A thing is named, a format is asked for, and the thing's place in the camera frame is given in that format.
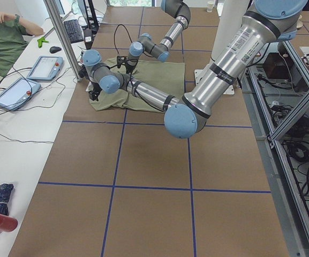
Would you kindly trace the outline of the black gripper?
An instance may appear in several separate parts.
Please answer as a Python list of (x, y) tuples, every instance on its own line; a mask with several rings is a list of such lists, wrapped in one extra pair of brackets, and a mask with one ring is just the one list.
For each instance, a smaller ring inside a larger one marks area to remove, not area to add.
[(92, 101), (98, 101), (99, 94), (101, 93), (101, 87), (98, 83), (92, 82), (92, 89), (88, 91), (89, 98)]
[(125, 67), (126, 73), (131, 74), (138, 63), (138, 57), (134, 56), (117, 56), (117, 68), (120, 69), (123, 65)]

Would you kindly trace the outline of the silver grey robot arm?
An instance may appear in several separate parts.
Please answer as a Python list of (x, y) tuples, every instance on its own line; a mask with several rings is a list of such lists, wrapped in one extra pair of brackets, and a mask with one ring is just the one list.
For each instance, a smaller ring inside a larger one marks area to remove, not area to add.
[(161, 3), (161, 9), (175, 19), (174, 24), (159, 44), (155, 44), (147, 33), (133, 42), (128, 55), (118, 62), (125, 66), (125, 73), (113, 72), (96, 50), (87, 50), (83, 54), (83, 64), (90, 81), (98, 84), (101, 91), (113, 94), (122, 89), (141, 98), (164, 112), (164, 125), (171, 135), (189, 138), (204, 128), (212, 114), (212, 106), (251, 65), (265, 44), (296, 36), (298, 18), (305, 5), (305, 1), (254, 1), (218, 58), (205, 66), (196, 78), (195, 88), (180, 99), (134, 78), (132, 73), (143, 53), (161, 62), (167, 60), (176, 38), (190, 23), (191, 12), (183, 1)]
[(159, 44), (154, 43), (151, 35), (143, 33), (136, 41), (131, 43), (127, 56), (117, 56), (117, 67), (120, 68), (124, 65), (127, 74), (134, 71), (139, 57), (144, 53), (151, 55), (160, 62), (166, 62), (170, 55), (169, 50), (174, 45), (174, 42), (182, 34), (183, 30), (188, 28), (191, 12), (183, 1), (162, 1), (161, 9), (173, 17), (175, 22)]

